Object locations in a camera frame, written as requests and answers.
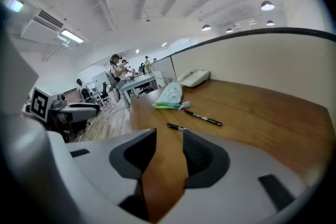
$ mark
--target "air vent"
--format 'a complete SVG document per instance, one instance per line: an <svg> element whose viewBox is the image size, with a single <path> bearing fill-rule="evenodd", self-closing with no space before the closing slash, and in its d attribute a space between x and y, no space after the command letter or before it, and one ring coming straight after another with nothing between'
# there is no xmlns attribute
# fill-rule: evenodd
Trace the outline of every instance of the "air vent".
<svg viewBox="0 0 336 224"><path fill-rule="evenodd" d="M41 17L42 19L50 22L51 24L59 27L59 28L62 28L63 24L56 20L55 18L53 18L52 16L50 16L48 13L46 13L44 10L41 10L41 12L38 14L38 17Z"/></svg>

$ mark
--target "curved partition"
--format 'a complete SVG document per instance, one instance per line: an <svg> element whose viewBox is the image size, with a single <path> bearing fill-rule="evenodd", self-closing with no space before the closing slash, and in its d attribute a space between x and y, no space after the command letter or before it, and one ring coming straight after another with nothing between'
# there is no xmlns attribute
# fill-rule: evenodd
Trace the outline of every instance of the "curved partition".
<svg viewBox="0 0 336 224"><path fill-rule="evenodd" d="M191 69L211 79L262 87L326 107L336 126L336 36L301 28L251 30L170 56L176 77Z"/></svg>

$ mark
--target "black marker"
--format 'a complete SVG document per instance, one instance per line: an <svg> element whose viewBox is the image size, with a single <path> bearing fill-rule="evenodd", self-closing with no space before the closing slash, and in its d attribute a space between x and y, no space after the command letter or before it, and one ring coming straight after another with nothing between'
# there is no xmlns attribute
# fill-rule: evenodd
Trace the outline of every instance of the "black marker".
<svg viewBox="0 0 336 224"><path fill-rule="evenodd" d="M211 122L211 123L213 123L213 124L216 124L216 125L218 125L218 126L223 126L223 125L221 124L221 122L219 122L219 121L215 121L215 120L212 120L212 119L208 119L208 118L206 118L206 117L202 117L202 116L197 115L196 113L191 112L191 111L189 111L189 110L184 110L184 112L187 113L187 114L190 114L191 116L194 116L194 117L200 118L200 119L202 119L202 120L205 120L205 121L207 121L207 122Z"/></svg>
<svg viewBox="0 0 336 224"><path fill-rule="evenodd" d="M188 130L188 128L178 126L178 125L175 125L175 124L171 124L171 123L167 123L167 126L171 129L178 130L178 131Z"/></svg>

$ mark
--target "white telephone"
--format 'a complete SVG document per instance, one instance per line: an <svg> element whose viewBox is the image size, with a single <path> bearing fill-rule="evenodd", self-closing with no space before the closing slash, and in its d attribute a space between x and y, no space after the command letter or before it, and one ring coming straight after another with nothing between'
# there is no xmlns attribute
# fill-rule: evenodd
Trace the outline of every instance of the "white telephone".
<svg viewBox="0 0 336 224"><path fill-rule="evenodd" d="M194 87L199 85L201 82L208 79L210 75L210 71L208 70L191 70L184 72L179 76L177 81L180 85L187 86L187 87Z"/></svg>

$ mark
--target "air conditioner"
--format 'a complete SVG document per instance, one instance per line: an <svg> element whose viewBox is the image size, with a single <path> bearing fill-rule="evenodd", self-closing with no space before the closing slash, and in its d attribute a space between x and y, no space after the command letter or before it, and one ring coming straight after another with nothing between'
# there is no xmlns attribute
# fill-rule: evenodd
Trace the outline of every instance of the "air conditioner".
<svg viewBox="0 0 336 224"><path fill-rule="evenodd" d="M29 20L22 28L21 37L38 43L52 43L58 36L63 24L44 10Z"/></svg>

